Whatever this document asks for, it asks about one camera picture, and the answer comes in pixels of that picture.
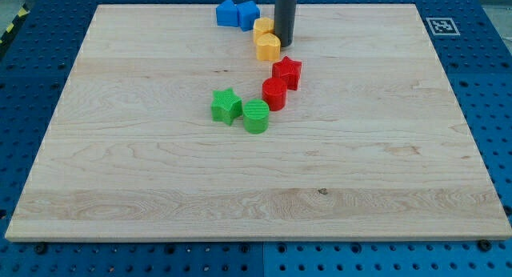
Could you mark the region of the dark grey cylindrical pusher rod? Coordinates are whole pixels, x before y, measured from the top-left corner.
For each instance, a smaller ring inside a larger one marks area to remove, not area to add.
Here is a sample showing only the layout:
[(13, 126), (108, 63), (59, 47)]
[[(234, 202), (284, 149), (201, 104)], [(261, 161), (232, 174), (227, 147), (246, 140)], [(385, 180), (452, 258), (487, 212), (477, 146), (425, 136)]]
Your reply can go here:
[(297, 0), (274, 0), (274, 33), (281, 47), (293, 42), (296, 5)]

